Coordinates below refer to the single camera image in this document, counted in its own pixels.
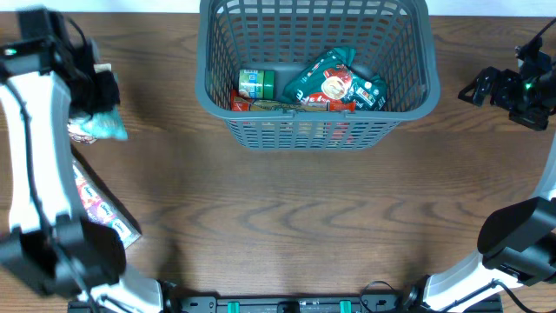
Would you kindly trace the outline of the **mint toilet tissue wipes pack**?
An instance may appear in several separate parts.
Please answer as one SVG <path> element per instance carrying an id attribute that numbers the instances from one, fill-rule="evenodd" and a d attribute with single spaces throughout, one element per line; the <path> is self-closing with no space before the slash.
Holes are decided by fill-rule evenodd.
<path id="1" fill-rule="evenodd" d="M 113 107 L 111 111 L 95 113 L 80 125 L 80 129 L 95 139 L 119 141 L 128 139 L 128 133 L 117 107 Z"/>

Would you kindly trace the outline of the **green red coffee sachet bag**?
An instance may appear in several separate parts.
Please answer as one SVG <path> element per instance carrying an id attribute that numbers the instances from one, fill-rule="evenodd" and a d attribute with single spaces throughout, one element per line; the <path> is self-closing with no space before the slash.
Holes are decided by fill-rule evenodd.
<path id="1" fill-rule="evenodd" d="M 283 89 L 284 102 L 353 104 L 354 110 L 378 111 L 387 102 L 387 84 L 380 75 L 364 78 L 351 65 L 356 49 L 337 47 L 320 54 Z"/>

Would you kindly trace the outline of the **blue Kleenex tissue multipack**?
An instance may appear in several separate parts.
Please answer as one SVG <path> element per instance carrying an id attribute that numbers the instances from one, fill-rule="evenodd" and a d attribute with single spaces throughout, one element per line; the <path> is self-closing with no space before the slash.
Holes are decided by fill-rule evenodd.
<path id="1" fill-rule="evenodd" d="M 140 237 L 140 231 L 132 225 L 116 204 L 94 183 L 85 168 L 74 158 L 72 160 L 77 191 L 89 220 L 115 230 L 123 246 L 127 249 Z"/>

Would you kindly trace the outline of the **green lidded spice jar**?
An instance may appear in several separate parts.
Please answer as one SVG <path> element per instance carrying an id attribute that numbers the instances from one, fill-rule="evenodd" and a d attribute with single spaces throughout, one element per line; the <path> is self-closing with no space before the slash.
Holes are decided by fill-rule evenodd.
<path id="1" fill-rule="evenodd" d="M 238 93 L 245 98 L 272 100 L 275 96 L 275 72 L 273 70 L 240 70 Z"/>

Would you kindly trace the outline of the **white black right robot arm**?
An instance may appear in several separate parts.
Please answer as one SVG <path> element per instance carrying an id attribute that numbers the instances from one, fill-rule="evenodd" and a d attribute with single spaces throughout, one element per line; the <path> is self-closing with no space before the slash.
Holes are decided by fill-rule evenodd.
<path id="1" fill-rule="evenodd" d="M 511 121 L 546 130 L 555 114 L 555 62 L 535 36 L 515 50 L 519 69 L 483 69 L 458 98 L 475 106 L 488 99 Z M 422 312 L 464 312 L 501 291 L 555 282 L 555 154 L 547 158 L 531 198 L 492 213 L 476 250 L 451 269 L 411 287 L 401 307 Z"/>

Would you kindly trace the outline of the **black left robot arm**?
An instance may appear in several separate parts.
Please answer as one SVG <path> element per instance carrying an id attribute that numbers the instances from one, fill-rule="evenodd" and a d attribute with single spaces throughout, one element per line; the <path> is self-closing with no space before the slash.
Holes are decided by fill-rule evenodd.
<path id="1" fill-rule="evenodd" d="M 1 49 L 1 103 L 13 193 L 1 264 L 39 296 L 88 312 L 177 312 L 171 286 L 127 263 L 113 228 L 92 222 L 74 178 L 68 125 L 112 113 L 116 77 L 96 45 L 70 40 L 71 20 L 44 7 L 17 12 L 21 40 Z"/>

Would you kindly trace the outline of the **orange spaghetti packet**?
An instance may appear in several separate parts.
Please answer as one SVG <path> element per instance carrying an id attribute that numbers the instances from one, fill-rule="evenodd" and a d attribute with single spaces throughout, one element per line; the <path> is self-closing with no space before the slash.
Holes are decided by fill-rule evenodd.
<path id="1" fill-rule="evenodd" d="M 282 103 L 273 100 L 250 99 L 241 97 L 236 90 L 231 91 L 230 106 L 232 111 L 298 111 L 298 112 L 325 112 L 325 111 L 355 111 L 355 102 L 352 103 Z"/>

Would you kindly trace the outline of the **beige mushroom snack pouch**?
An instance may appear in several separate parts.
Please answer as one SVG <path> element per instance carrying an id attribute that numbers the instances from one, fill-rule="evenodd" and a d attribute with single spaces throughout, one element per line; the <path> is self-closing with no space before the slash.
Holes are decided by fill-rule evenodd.
<path id="1" fill-rule="evenodd" d="M 80 87 L 71 103 L 68 122 L 70 137 L 86 144 L 99 139 L 117 139 L 121 130 L 117 110 L 119 101 L 112 65 L 94 64 L 91 80 Z"/>

